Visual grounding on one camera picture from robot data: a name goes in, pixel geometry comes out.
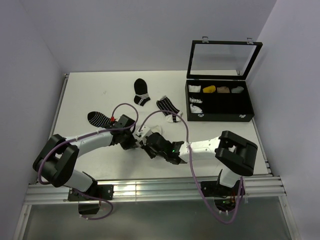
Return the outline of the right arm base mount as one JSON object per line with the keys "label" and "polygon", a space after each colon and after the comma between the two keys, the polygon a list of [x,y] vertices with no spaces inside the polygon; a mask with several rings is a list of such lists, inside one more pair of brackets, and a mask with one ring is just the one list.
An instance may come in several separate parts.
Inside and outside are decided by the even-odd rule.
{"label": "right arm base mount", "polygon": [[200,186],[206,198],[214,198],[218,210],[225,212],[235,209],[240,180],[232,188],[220,185],[217,181],[201,181]]}

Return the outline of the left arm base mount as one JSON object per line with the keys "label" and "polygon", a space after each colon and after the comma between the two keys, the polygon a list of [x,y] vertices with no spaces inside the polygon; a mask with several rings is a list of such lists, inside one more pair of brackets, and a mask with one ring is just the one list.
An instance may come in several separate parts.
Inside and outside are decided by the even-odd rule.
{"label": "left arm base mount", "polygon": [[[112,184],[94,184],[87,191],[80,191],[71,188],[68,193],[68,202],[78,203],[78,213],[83,218],[89,220],[100,220],[110,216],[114,210],[111,203],[114,194]],[[102,204],[109,205],[108,212],[103,216],[97,216],[99,210],[102,210]]]}

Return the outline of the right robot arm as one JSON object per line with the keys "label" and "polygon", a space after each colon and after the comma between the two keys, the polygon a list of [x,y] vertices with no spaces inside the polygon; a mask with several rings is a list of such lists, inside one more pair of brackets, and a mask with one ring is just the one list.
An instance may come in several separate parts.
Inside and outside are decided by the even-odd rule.
{"label": "right robot arm", "polygon": [[142,137],[141,148],[150,158],[161,157],[173,165],[186,164],[192,160],[218,160],[225,166],[218,175],[217,191],[222,195],[229,194],[241,177],[254,174],[258,146],[225,130],[221,136],[187,143],[186,141],[166,140],[160,133],[149,130],[139,132]]}

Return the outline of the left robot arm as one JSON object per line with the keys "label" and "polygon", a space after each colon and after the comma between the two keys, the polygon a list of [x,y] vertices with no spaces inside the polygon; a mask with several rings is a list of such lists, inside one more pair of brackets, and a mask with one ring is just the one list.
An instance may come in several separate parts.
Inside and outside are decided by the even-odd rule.
{"label": "left robot arm", "polygon": [[91,200],[98,193],[97,181],[75,170],[77,159],[94,150],[118,144],[124,150],[134,148],[136,143],[131,132],[134,126],[135,121],[123,114],[118,120],[92,133],[74,137],[54,134],[33,162],[32,168],[40,180],[47,180],[47,184],[56,188],[64,186],[76,189],[86,200]]}

